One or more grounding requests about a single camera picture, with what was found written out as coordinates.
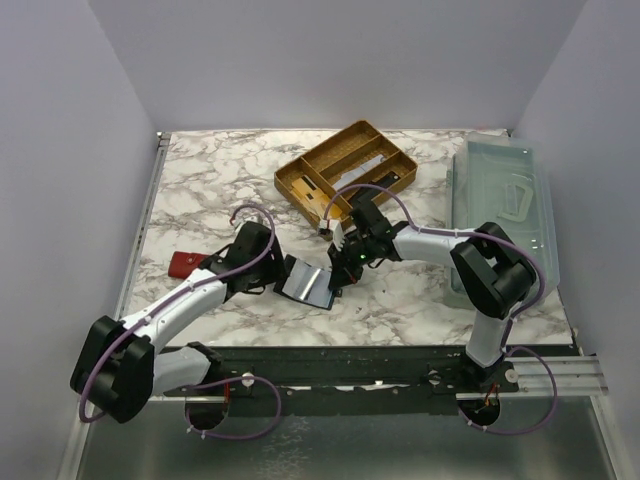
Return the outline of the black leather card holder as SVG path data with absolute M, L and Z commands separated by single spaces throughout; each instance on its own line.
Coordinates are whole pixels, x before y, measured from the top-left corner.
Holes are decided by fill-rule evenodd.
M 278 281 L 273 292 L 291 301 L 322 310 L 331 310 L 337 290 L 329 288 L 331 272 L 292 255 L 284 259 L 286 277 Z

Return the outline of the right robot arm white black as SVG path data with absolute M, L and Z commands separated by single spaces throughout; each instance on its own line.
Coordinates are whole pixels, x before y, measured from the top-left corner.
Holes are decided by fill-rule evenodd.
M 464 230 L 420 227 L 411 218 L 393 224 L 371 201 L 349 216 L 349 232 L 336 219 L 325 217 L 318 225 L 319 234 L 332 237 L 329 288 L 355 284 L 365 266 L 376 268 L 386 260 L 422 261 L 455 270 L 475 308 L 465 354 L 480 368 L 488 369 L 505 356 L 515 317 L 545 291 L 544 270 L 496 223 Z

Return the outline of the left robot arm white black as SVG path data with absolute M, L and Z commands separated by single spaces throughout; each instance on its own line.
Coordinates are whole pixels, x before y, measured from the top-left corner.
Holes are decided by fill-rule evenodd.
M 163 350 L 187 326 L 236 294 L 260 294 L 286 276 L 274 230 L 248 221 L 235 240 L 207 256 L 168 294 L 120 320 L 102 316 L 90 327 L 70 379 L 80 397 L 79 417 L 91 422 L 86 405 L 119 423 L 134 418 L 149 398 L 199 385 L 216 362 L 199 343 Z

